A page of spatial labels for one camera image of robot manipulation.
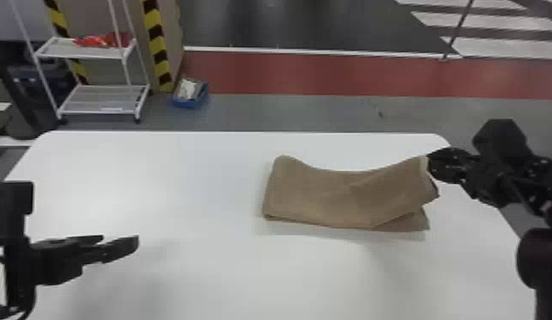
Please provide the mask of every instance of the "red object on shelf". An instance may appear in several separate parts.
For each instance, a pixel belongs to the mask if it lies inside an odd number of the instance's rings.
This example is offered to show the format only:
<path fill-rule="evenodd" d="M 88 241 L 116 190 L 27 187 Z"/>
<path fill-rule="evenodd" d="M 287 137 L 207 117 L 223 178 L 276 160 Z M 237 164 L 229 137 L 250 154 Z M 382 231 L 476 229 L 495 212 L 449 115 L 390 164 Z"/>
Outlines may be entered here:
<path fill-rule="evenodd" d="M 99 36 L 86 36 L 75 39 L 75 44 L 82 47 L 96 47 L 96 48 L 107 48 L 107 42 L 103 37 Z"/>
<path fill-rule="evenodd" d="M 127 32 L 119 32 L 119 36 L 121 37 L 121 45 L 126 48 L 131 43 L 131 37 Z M 117 36 L 115 32 L 106 33 L 106 34 L 100 34 L 100 35 L 93 35 L 93 36 L 86 36 L 86 37 L 80 37 L 78 39 L 75 39 L 75 44 L 82 46 L 82 47 L 95 47 L 95 48 L 118 48 L 119 42 L 117 41 Z"/>

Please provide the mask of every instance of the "white table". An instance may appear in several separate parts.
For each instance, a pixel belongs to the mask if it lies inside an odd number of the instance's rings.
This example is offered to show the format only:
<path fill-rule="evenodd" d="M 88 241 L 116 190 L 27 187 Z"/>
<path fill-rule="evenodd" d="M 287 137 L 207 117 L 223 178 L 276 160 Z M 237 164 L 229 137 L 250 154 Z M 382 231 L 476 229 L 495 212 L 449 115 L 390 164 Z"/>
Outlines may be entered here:
<path fill-rule="evenodd" d="M 427 232 L 260 216 L 281 154 L 359 170 L 444 146 L 432 134 L 46 134 L 9 175 L 35 182 L 32 239 L 138 234 L 141 246 L 40 288 L 31 319 L 532 319 L 518 237 L 457 186 L 438 183 Z"/>

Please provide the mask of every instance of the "metal shelf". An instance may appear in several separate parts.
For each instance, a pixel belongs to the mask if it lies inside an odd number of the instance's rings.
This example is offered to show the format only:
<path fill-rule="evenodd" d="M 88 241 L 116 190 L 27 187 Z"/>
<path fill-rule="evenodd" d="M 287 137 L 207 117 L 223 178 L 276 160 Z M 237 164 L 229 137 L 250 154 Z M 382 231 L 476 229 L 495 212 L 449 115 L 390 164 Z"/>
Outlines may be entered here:
<path fill-rule="evenodd" d="M 78 84 L 58 110 L 64 114 L 133 114 L 149 93 L 149 85 L 91 86 Z"/>
<path fill-rule="evenodd" d="M 126 48 L 88 48 L 75 44 L 75 39 L 68 37 L 51 37 L 38 51 L 38 58 L 68 58 L 68 59 L 109 59 L 126 60 L 137 44 L 131 39 Z"/>
<path fill-rule="evenodd" d="M 34 50 L 30 36 L 27 33 L 26 25 L 21 18 L 20 11 L 14 0 L 9 0 L 9 5 L 14 13 L 15 21 L 21 30 L 22 36 L 26 41 L 28 51 L 31 53 L 33 63 L 39 73 L 43 88 L 48 95 L 49 102 L 55 111 L 58 120 L 63 120 L 65 114 L 132 114 L 136 123 L 140 122 L 140 111 L 149 94 L 151 85 L 146 73 L 145 62 L 139 48 L 135 50 L 137 44 L 137 35 L 134 31 L 131 14 L 128 11 L 127 0 L 122 0 L 122 8 L 128 24 L 128 32 L 131 34 L 131 40 L 126 48 L 122 47 L 121 32 L 113 0 L 106 0 L 113 24 L 113 32 L 116 35 L 118 48 L 87 48 L 74 43 L 75 39 L 69 37 L 59 37 L 53 27 L 50 28 L 52 37 L 37 51 Z M 140 68 L 145 76 L 145 85 L 133 85 L 128 72 L 127 59 L 133 51 L 139 56 Z M 45 77 L 41 67 L 41 58 L 63 58 L 68 66 L 71 66 L 71 60 L 120 60 L 122 71 L 127 81 L 126 85 L 120 86 L 99 86 L 83 84 L 81 78 L 77 75 L 75 68 L 70 68 L 71 73 L 77 83 L 77 86 L 67 96 L 61 106 L 56 101 L 48 79 Z"/>

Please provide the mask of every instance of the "yellow and black striped pillar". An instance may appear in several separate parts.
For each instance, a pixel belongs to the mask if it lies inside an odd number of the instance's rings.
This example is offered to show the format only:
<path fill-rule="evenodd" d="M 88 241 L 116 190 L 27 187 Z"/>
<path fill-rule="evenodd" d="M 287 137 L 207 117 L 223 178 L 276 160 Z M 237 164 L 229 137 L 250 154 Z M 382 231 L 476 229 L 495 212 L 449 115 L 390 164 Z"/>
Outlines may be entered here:
<path fill-rule="evenodd" d="M 48 9 L 48 15 L 49 19 L 51 20 L 51 23 L 54 25 L 54 29 L 57 32 L 57 34 L 60 37 L 70 37 L 69 36 L 69 30 L 67 28 L 67 20 L 65 20 L 65 16 L 61 13 L 60 6 L 57 4 L 56 0 L 43 0 L 45 2 L 45 6 Z M 77 77 L 79 77 L 79 82 L 81 84 L 89 84 L 89 80 L 87 77 L 87 71 L 85 70 L 85 67 L 83 66 L 83 63 L 81 63 L 78 59 L 71 59 L 71 69 L 75 74 L 77 74 Z"/>
<path fill-rule="evenodd" d="M 167 44 L 162 31 L 162 18 L 156 0 L 140 0 L 143 5 L 145 28 L 149 34 L 149 50 L 155 63 L 155 76 L 162 92 L 172 92 L 173 76 L 170 73 Z"/>

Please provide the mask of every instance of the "beige towel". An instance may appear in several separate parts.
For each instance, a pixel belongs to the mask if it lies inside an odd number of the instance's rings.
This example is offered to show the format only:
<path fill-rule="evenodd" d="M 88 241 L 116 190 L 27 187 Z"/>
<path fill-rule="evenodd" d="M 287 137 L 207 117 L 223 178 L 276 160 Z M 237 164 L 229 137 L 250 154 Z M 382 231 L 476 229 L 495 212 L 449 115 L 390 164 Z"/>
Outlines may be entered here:
<path fill-rule="evenodd" d="M 438 197 L 426 157 L 382 169 L 317 169 L 281 156 L 274 162 L 264 199 L 270 220 L 375 231 L 429 228 L 422 206 Z"/>

